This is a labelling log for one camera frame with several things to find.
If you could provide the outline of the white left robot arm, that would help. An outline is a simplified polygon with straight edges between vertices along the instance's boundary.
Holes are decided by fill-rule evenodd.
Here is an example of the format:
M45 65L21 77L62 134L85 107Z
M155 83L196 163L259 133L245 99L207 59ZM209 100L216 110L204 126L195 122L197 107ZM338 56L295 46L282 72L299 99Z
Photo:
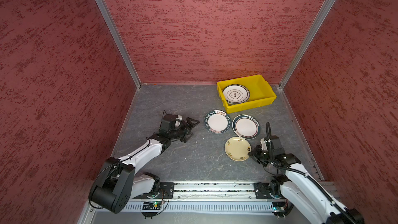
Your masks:
M120 158L108 158L91 186L88 202L95 209L120 213L127 202L139 196L155 199L168 195L161 188L158 176L137 172L152 159L164 153L175 141L186 143L192 129L200 121L180 115L164 114L157 133L146 139L144 145Z

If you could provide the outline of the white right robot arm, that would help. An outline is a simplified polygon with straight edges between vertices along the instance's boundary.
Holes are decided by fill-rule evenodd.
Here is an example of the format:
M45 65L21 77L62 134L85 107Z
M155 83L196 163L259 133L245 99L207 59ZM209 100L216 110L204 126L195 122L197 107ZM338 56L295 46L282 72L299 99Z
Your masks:
M276 216L287 216L296 207L312 224L363 224L362 214L348 208L316 181L292 153L285 149L277 136L262 139L260 145L248 149L248 156L264 168L268 165L279 172L268 183L256 183L260 196L285 199L288 206Z

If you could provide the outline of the cream yellow plate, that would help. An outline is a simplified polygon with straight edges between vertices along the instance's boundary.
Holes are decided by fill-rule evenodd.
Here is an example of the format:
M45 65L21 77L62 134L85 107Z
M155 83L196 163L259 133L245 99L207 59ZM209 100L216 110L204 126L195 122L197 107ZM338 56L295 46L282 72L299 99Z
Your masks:
M244 138L233 137L226 141L224 150L230 159L243 162L249 158L248 154L251 152L251 145Z

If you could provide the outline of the green rim hao shi plate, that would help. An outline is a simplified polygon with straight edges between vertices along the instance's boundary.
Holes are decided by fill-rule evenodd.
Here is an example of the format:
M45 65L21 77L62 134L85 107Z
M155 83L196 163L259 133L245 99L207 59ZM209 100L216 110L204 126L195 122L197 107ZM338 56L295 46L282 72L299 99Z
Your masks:
M215 134L227 132L231 127L230 116L222 110L212 110L204 117L204 124L208 131Z

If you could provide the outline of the white plate clover emblem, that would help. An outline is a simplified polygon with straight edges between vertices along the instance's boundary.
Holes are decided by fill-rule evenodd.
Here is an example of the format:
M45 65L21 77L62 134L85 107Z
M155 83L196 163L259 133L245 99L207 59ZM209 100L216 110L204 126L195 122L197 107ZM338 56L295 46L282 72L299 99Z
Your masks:
M229 85L223 90L223 95L229 105L245 103L250 98L250 91L243 85Z

